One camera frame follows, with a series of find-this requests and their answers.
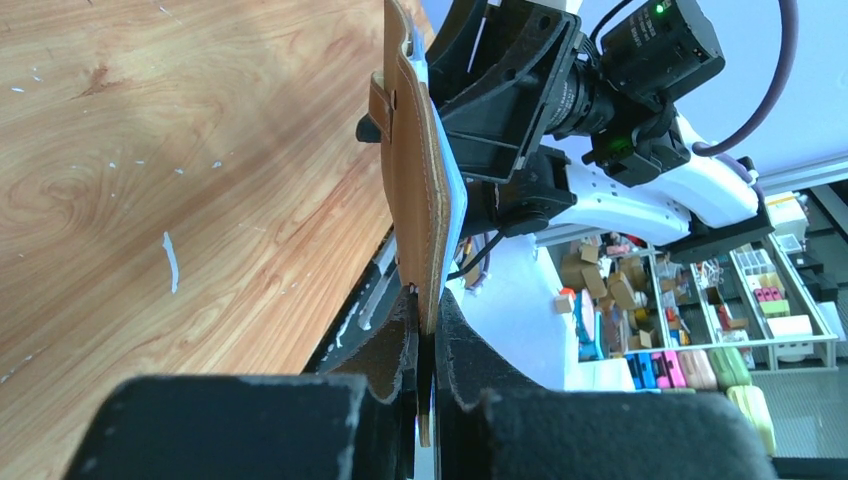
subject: white box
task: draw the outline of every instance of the white box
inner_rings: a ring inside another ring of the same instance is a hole
[[[795,315],[792,317],[767,318],[769,330],[775,339],[780,337],[813,336],[813,326],[807,315]],[[800,362],[807,355],[813,354],[813,343],[792,342],[781,343],[774,346],[777,359],[784,362]]]
[[[810,225],[804,208],[791,192],[766,197],[768,214],[774,226],[774,235],[793,235],[799,243],[804,241],[804,234]]]
[[[577,371],[566,378],[565,390],[632,392],[636,390],[630,367],[624,358],[580,362]]]

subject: black mount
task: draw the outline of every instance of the black mount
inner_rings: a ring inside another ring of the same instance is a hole
[[[97,412],[65,478],[407,478],[416,311],[403,289],[329,375],[127,382]],[[475,333],[449,290],[434,350],[437,479],[777,478],[722,395],[546,390]]]

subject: leather strap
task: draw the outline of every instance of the leather strap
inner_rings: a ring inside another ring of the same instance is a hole
[[[368,116],[380,129],[383,137],[392,140],[393,102],[383,87],[383,72],[371,74],[371,92],[368,97]]]

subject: white paint stain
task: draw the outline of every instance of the white paint stain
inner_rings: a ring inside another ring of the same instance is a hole
[[[339,332],[336,334],[336,346],[342,348],[342,335],[347,331],[347,326],[350,324],[350,319],[353,318],[353,315],[356,313],[356,310],[359,308],[359,302],[353,304],[353,307],[350,308],[350,311],[347,312],[347,317],[345,317],[345,321],[342,326],[339,328]]]
[[[180,267],[177,266],[177,255],[174,253],[174,244],[171,243],[171,236],[168,235],[168,232],[165,232],[162,247],[165,248],[168,263],[171,264],[171,293],[177,293],[177,285],[180,283]]]
[[[9,373],[0,377],[0,384],[6,383],[7,380],[12,378],[12,375],[14,375],[15,372],[19,371],[20,369],[22,369],[24,367],[24,365],[31,362],[32,359],[35,358],[39,353],[43,352],[45,348],[47,348],[47,347],[39,348],[35,353],[33,353],[32,355],[27,355],[23,360],[18,362],[17,365],[15,365],[14,367],[12,367],[11,370],[9,370]]]
[[[175,22],[177,22],[178,24],[180,24],[180,25],[182,25],[182,24],[183,24],[183,22],[179,21],[179,19],[178,19],[177,17],[173,16],[173,15],[171,14],[171,12],[169,12],[168,10],[166,10],[166,9],[165,9],[165,7],[163,7],[162,5],[159,5],[159,10],[160,10],[162,13],[164,13],[165,15],[167,15],[167,16],[169,16],[169,17],[173,18],[173,19],[174,19],[174,21],[175,21]]]

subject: wallet stitching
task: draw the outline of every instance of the wallet stitching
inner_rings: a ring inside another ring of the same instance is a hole
[[[406,74],[406,70],[404,70],[404,69],[403,69],[403,67],[401,66],[401,63],[400,63],[400,56],[396,56],[396,57],[395,57],[395,63],[397,64],[397,67],[398,67],[398,70],[400,70],[400,73],[404,76],[404,78],[406,78],[406,81],[407,81],[407,82],[408,82],[411,86],[414,86],[414,85],[417,83],[417,80],[418,80],[418,79],[416,78],[416,82],[413,82],[413,81],[409,78],[409,75],[407,75],[407,74]],[[420,150],[420,151],[421,151],[421,158],[423,159],[423,158],[424,158],[424,138],[423,138],[423,135],[421,134],[421,115],[419,115],[419,114],[418,114],[418,109],[417,109],[417,108],[415,108],[415,104],[414,104],[414,102],[413,102],[413,105],[412,105],[412,109],[413,109],[413,111],[415,112],[415,121],[418,123],[418,132],[419,132],[419,135],[418,135],[418,140],[419,140],[418,145],[419,145],[419,147],[420,147],[420,149],[421,149],[421,150]],[[432,220],[432,218],[433,218],[433,210],[432,210],[432,207],[430,206],[430,199],[432,198],[432,196],[431,196],[431,194],[430,194],[430,182],[429,182],[429,179],[428,179],[428,177],[427,177],[427,168],[426,168],[426,166],[425,166],[425,165],[423,165],[423,164],[422,164],[422,166],[421,166],[421,173],[422,173],[422,175],[423,175],[423,177],[424,177],[424,191],[425,191],[425,193],[427,194],[427,214],[429,215],[429,220]],[[427,230],[428,230],[428,231],[427,231],[427,235],[425,236],[426,238],[425,238],[425,242],[424,242],[424,254],[425,254],[425,255],[429,255],[429,252],[430,252],[430,231],[429,231],[430,229],[428,228]]]

